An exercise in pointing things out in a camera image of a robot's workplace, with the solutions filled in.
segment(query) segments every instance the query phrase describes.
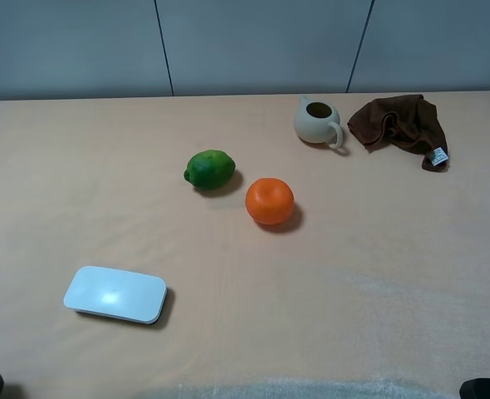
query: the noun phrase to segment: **teapot opening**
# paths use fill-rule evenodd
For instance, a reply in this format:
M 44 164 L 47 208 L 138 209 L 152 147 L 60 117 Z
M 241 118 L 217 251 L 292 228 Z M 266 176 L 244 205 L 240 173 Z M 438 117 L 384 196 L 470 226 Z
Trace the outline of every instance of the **teapot opening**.
M 312 102 L 306 107 L 308 114 L 314 118 L 324 119 L 331 115 L 331 108 L 323 102 Z

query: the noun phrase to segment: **beige table surface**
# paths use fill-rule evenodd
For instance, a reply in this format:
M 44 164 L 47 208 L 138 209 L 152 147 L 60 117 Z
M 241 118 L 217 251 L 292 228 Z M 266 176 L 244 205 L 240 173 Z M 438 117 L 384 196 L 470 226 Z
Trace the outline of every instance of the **beige table surface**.
M 342 125 L 385 95 L 315 95 Z M 490 92 L 429 93 L 446 173 L 349 134 L 292 129 L 297 96 L 0 102 L 0 373 L 29 398 L 162 397 L 267 377 L 390 379 L 457 394 L 490 377 Z M 189 158 L 236 161 L 196 193 Z M 248 186 L 285 180 L 299 214 L 260 229 Z M 84 265 L 157 274 L 145 327 L 63 307 Z

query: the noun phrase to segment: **teapot handle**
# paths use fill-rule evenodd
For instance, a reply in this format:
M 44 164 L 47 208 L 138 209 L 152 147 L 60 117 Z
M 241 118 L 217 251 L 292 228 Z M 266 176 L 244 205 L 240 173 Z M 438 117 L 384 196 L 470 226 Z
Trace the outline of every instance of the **teapot handle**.
M 336 130 L 336 141 L 333 141 L 332 138 L 332 140 L 328 141 L 326 144 L 333 150 L 336 150 L 343 144 L 343 130 L 341 129 L 341 126 L 334 121 L 328 122 L 328 125 Z

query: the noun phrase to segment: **gray wall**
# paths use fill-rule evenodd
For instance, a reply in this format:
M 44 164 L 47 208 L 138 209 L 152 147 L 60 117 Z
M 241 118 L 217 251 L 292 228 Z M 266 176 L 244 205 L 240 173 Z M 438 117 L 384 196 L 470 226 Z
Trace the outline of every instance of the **gray wall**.
M 490 1 L 156 2 L 0 0 L 0 100 L 490 89 Z

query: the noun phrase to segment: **white rectangular object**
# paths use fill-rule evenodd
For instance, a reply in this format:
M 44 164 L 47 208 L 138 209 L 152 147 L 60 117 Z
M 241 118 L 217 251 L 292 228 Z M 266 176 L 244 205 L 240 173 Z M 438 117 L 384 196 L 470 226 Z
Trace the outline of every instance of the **white rectangular object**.
M 85 266 L 71 281 L 64 305 L 77 312 L 151 324 L 159 318 L 166 291 L 160 277 Z

